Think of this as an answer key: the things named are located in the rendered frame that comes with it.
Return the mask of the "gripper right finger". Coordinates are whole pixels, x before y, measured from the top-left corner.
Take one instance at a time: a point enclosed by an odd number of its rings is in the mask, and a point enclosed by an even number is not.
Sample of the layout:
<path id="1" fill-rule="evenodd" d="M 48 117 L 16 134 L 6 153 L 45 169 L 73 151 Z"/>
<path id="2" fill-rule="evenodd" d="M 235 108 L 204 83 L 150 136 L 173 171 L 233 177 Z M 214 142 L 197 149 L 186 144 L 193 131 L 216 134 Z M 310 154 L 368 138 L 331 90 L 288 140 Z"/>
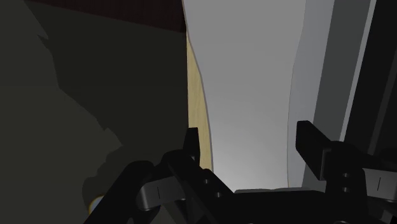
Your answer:
<path id="1" fill-rule="evenodd" d="M 296 151 L 320 181 L 318 224 L 397 224 L 397 164 L 328 139 L 310 121 L 296 124 Z"/>

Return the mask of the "pale round thing yellow rim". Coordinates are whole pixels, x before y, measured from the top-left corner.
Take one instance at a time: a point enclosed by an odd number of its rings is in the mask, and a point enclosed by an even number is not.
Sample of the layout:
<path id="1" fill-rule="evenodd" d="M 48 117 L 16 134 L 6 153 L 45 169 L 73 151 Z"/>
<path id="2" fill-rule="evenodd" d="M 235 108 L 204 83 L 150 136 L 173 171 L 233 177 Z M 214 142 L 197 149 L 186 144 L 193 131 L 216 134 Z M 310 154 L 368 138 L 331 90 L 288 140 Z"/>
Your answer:
<path id="1" fill-rule="evenodd" d="M 92 214 L 93 210 L 98 206 L 104 195 L 99 195 L 93 199 L 88 205 L 88 214 Z"/>

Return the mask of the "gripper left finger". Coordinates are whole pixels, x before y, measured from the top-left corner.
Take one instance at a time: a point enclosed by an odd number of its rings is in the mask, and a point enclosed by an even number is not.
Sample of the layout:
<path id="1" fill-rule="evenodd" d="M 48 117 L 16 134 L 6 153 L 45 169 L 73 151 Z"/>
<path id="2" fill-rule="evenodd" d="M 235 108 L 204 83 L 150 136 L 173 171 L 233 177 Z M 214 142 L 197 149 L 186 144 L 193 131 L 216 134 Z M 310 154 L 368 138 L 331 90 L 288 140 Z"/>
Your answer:
<path id="1" fill-rule="evenodd" d="M 189 128 L 183 148 L 165 153 L 158 165 L 126 165 L 83 224 L 150 224 L 168 203 L 186 224 L 233 224 L 233 192 L 199 158 L 199 133 Z"/>

